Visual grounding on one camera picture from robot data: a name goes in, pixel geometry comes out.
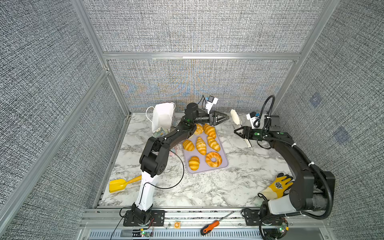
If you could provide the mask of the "ring donut bread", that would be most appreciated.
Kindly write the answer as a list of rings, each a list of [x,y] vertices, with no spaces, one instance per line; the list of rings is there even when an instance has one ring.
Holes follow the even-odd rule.
[[[218,168],[222,164],[222,157],[217,152],[209,152],[206,155],[206,164],[211,168]]]

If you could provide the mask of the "floral paper gift bag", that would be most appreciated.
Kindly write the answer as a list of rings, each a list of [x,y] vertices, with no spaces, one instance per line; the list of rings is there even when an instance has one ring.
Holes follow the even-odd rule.
[[[162,103],[146,109],[146,117],[151,122],[152,133],[155,138],[164,137],[171,131],[174,121],[175,103]],[[153,109],[152,118],[148,117],[148,110]]]

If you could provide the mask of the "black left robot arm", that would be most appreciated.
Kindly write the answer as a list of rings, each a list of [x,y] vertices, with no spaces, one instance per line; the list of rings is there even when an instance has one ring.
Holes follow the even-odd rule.
[[[184,114],[173,131],[164,137],[150,137],[140,157],[141,186],[131,212],[143,223],[146,223],[150,218],[158,176],[164,172],[167,166],[171,149],[190,138],[197,130],[197,124],[217,126],[230,118],[221,112],[212,111],[209,113],[207,110],[202,110],[196,103],[189,103]]]

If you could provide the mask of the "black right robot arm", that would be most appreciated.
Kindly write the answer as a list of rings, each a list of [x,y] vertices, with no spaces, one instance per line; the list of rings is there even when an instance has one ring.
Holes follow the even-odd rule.
[[[252,141],[265,141],[287,162],[293,174],[289,193],[275,200],[265,200],[261,219],[305,215],[317,220],[326,219],[332,212],[336,178],[310,161],[290,134],[282,131],[280,117],[268,110],[262,128],[243,126],[234,131],[239,137]]]

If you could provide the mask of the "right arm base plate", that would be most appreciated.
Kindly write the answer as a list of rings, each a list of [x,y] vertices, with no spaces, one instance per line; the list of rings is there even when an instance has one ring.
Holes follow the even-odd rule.
[[[245,208],[240,212],[247,226],[289,226],[285,216],[272,215],[268,211]]]

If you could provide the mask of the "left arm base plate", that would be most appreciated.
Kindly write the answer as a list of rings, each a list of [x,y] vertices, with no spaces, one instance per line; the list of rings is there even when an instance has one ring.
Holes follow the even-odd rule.
[[[165,211],[151,210],[147,212],[129,210],[124,217],[124,227],[147,227],[149,224],[154,227],[163,227],[165,222]]]

